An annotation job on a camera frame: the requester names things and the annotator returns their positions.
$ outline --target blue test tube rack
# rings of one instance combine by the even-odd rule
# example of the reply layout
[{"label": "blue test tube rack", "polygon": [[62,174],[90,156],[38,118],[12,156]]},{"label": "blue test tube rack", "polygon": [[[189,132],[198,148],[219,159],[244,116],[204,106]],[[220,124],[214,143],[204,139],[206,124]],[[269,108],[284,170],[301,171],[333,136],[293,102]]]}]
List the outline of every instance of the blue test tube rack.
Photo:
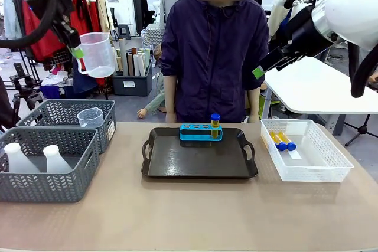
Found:
[{"label": "blue test tube rack", "polygon": [[[183,130],[190,131],[209,131],[209,135],[187,135],[182,133]],[[211,131],[218,131],[218,137],[213,138]],[[180,140],[182,141],[201,141],[201,142],[219,142],[223,138],[223,130],[219,125],[217,128],[213,128],[210,124],[183,124],[180,126]]]}]

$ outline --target table leg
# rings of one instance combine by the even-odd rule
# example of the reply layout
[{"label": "table leg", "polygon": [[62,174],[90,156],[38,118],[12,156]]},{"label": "table leg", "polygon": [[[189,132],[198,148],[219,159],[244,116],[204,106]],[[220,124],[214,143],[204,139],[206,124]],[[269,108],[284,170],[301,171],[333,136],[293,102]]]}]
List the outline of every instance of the table leg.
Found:
[{"label": "table leg", "polygon": [[272,90],[271,88],[266,89],[265,101],[264,101],[264,110],[262,112],[262,119],[268,119],[269,110],[271,109],[272,101]]},{"label": "table leg", "polygon": [[325,125],[325,128],[333,134],[333,131],[335,130],[336,123],[338,120],[339,114],[331,114],[327,120],[327,124]]}]

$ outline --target gray plastic basket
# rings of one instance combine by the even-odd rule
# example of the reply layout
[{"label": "gray plastic basket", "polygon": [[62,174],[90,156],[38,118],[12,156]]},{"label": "gray plastic basket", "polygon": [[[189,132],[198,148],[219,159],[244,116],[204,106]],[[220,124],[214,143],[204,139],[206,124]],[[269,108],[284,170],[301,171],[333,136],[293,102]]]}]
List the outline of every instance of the gray plastic basket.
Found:
[{"label": "gray plastic basket", "polygon": [[99,152],[104,153],[116,130],[116,112],[114,100],[45,100],[27,117],[20,120],[17,126],[78,126],[77,114],[84,109],[98,107],[104,115],[103,124],[97,141]]},{"label": "gray plastic basket", "polygon": [[[7,168],[4,146],[16,142],[41,171],[40,174],[0,172],[2,202],[78,202],[99,166],[96,129],[79,127],[15,127],[0,136],[0,167]],[[57,145],[60,154],[73,168],[68,174],[49,174],[43,149]]]}]

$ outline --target test tube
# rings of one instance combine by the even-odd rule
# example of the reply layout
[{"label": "test tube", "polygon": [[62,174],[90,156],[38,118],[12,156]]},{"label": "test tube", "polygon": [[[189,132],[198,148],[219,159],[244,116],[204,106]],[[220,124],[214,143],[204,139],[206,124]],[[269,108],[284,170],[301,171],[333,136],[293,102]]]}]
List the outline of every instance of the test tube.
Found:
[{"label": "test tube", "polygon": [[283,152],[287,150],[287,145],[280,139],[280,137],[277,135],[276,132],[271,131],[269,132],[271,138],[273,139],[274,143],[276,144],[276,147],[279,151]]},{"label": "test tube", "polygon": [[[212,128],[218,128],[219,127],[219,120],[220,120],[220,115],[218,113],[213,113],[211,115],[211,126]],[[218,138],[218,130],[212,130],[211,131],[211,137],[213,139]]]},{"label": "test tube", "polygon": [[278,137],[284,142],[286,143],[287,147],[288,147],[288,150],[289,151],[293,151],[296,149],[296,144],[293,143],[287,136],[286,134],[284,134],[284,132],[280,131],[278,132]]}]

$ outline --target blue cap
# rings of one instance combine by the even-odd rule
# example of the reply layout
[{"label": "blue cap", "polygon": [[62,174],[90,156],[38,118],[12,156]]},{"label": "blue cap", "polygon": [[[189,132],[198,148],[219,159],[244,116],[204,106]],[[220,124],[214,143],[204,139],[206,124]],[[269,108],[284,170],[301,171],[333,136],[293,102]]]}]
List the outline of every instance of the blue cap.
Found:
[{"label": "blue cap", "polygon": [[288,150],[291,152],[296,149],[296,144],[294,143],[288,143]]},{"label": "blue cap", "polygon": [[211,115],[211,119],[214,121],[219,121],[220,120],[220,115],[218,113],[213,113]]},{"label": "blue cap", "polygon": [[283,142],[280,144],[276,144],[276,147],[280,152],[284,152],[288,149],[287,145]]}]

